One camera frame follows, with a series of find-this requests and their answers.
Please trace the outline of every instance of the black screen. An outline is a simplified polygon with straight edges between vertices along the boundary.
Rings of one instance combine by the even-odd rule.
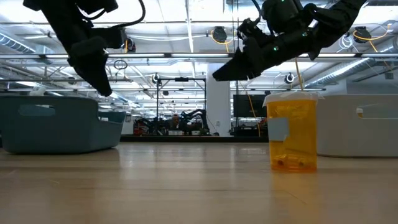
[[[256,117],[266,117],[267,108],[262,107],[267,95],[250,95]],[[253,118],[249,97],[247,95],[234,95],[234,117]]]

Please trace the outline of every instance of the yellow plastic cup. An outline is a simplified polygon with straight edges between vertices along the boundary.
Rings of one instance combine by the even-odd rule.
[[[269,95],[267,105],[271,168],[292,172],[317,169],[317,93]]]

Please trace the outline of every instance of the column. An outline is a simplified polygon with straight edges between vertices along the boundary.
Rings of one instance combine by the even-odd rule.
[[[208,64],[207,68],[207,104],[208,125],[210,133],[219,133],[221,137],[230,136],[231,129],[231,90],[229,82],[217,82],[213,72],[221,68],[222,63]]]

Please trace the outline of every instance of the wooden floor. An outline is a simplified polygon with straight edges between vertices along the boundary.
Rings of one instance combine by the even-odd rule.
[[[271,172],[266,144],[121,144],[78,156],[0,150],[0,224],[398,223],[397,159]]]

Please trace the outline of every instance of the ceiling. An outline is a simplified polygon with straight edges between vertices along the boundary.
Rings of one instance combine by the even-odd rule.
[[[326,6],[328,1],[313,1],[318,6]],[[250,4],[244,4],[238,9],[234,10],[230,4],[226,4],[224,0],[144,0],[147,14],[144,22],[128,27],[127,34],[131,36],[137,46],[137,53],[164,53],[164,52],[184,52],[184,53],[226,53],[233,52],[234,47],[242,46],[238,40],[233,40],[233,31],[238,26],[238,20],[242,21],[247,17],[253,20],[258,16],[256,8]],[[129,22],[138,19],[141,16],[141,7],[138,1],[134,0],[118,0],[119,9],[109,14],[105,14],[98,20],[95,20],[95,26],[108,27],[112,24],[122,22]],[[0,33],[6,34],[13,39],[26,44],[29,47],[36,49],[38,46],[46,46],[47,50],[55,54],[64,54],[65,51],[60,42],[55,37],[52,28],[48,25],[47,20],[43,14],[32,11],[22,5],[22,0],[2,0],[0,1]],[[189,16],[191,26],[188,26],[187,17]],[[378,44],[392,38],[398,31],[395,21],[398,19],[398,6],[366,6],[364,7],[353,27],[366,26],[373,37],[382,36],[386,33],[387,24],[390,26],[388,34],[379,40],[375,40],[374,44]],[[211,37],[206,36],[214,29],[214,26],[224,26],[225,31],[232,40],[227,46],[215,43]],[[268,32],[266,23],[262,21],[259,27]],[[192,45],[188,33],[192,33]],[[335,43],[322,52],[364,52],[371,49],[369,43],[353,44],[356,47],[342,49],[341,43]],[[109,52],[123,52],[120,50],[109,50]],[[0,45],[1,54],[16,54],[15,50]],[[65,79],[69,77],[79,78],[71,67],[52,66],[45,68],[46,64],[40,64],[31,60],[8,60],[18,68],[23,68],[31,71],[33,75],[23,75],[21,78],[37,78],[35,74],[40,76],[51,74],[50,78]],[[298,66],[305,80],[309,80],[326,69],[336,65],[338,60],[316,60],[315,62],[303,61],[299,62]],[[146,59],[131,60],[133,66],[127,69],[118,71],[112,65],[108,67],[109,78],[123,78],[126,77],[133,82],[111,82],[112,88],[153,88],[151,78],[153,74],[157,73],[161,78],[173,77],[196,77],[206,78],[207,65],[209,61],[181,61],[167,59],[151,59],[151,65],[146,64]],[[295,64],[293,62],[285,62],[277,67],[270,68],[261,75],[261,77],[243,82],[242,84],[248,88],[277,88],[284,85],[284,75],[296,73]],[[0,73],[0,77],[7,78],[7,74]],[[176,98],[181,102],[180,110],[187,108],[195,109],[203,106],[204,94],[199,90],[199,84],[195,82],[167,84],[169,88],[197,88],[198,91],[176,91],[170,92],[169,96],[161,96],[163,98]],[[13,84],[15,88],[28,88],[18,83]],[[58,88],[89,88],[87,83],[78,82],[76,85],[68,83],[57,83]],[[148,96],[148,92],[143,91],[121,91],[118,94],[125,99],[134,101],[142,108],[153,107],[155,102]],[[86,94],[86,96],[94,97],[99,101],[105,103],[119,102],[118,99],[109,100],[102,98],[93,92]],[[155,91],[150,91],[149,95],[155,95]]]

